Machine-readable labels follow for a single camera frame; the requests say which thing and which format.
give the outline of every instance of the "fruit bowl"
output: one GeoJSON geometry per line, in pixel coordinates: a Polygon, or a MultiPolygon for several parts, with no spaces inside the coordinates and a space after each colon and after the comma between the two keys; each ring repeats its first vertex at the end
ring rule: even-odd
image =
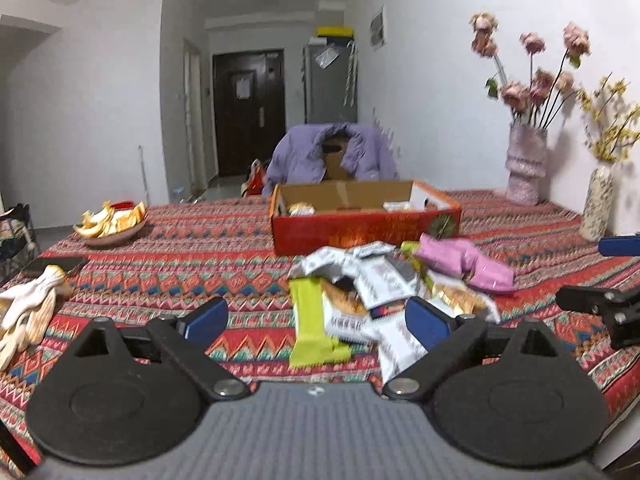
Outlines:
{"type": "Polygon", "coordinates": [[[146,225],[146,206],[133,202],[111,205],[104,202],[97,214],[90,211],[82,215],[82,225],[74,225],[88,247],[108,247],[131,240],[146,225]]]}

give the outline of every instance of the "smartphone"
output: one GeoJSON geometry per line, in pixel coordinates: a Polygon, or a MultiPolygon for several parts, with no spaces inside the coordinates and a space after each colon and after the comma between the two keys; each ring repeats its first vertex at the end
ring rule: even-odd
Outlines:
{"type": "Polygon", "coordinates": [[[25,278],[37,278],[48,265],[59,266],[66,272],[67,276],[71,276],[79,272],[87,263],[88,258],[84,256],[65,256],[61,258],[36,258],[29,265],[24,267],[22,275],[25,278]]]}

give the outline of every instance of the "refrigerator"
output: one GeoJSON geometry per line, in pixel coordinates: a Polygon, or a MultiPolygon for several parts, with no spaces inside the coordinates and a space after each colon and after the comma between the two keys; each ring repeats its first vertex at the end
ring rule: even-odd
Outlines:
{"type": "Polygon", "coordinates": [[[344,105],[350,49],[338,45],[306,45],[303,51],[303,85],[305,88],[305,123],[357,123],[358,96],[344,105]],[[328,66],[317,62],[328,47],[338,53],[328,66]]]}

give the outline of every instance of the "pink vase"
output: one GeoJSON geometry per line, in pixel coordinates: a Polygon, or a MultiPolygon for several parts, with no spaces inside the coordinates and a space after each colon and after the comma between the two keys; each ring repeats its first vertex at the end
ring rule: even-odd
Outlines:
{"type": "Polygon", "coordinates": [[[512,124],[505,166],[511,171],[507,199],[536,205],[540,200],[538,180],[546,175],[546,130],[512,124]]]}

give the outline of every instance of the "vase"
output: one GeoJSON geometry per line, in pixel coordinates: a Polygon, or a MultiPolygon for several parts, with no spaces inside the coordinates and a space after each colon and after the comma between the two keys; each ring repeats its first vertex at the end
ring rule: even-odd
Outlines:
{"type": "Polygon", "coordinates": [[[614,187],[611,167],[610,162],[600,161],[591,173],[589,192],[580,222],[580,236],[589,242],[599,241],[609,224],[614,187]]]}
{"type": "Polygon", "coordinates": [[[546,130],[512,124],[505,167],[511,171],[507,199],[536,205],[540,201],[538,180],[546,175],[546,130]]]}

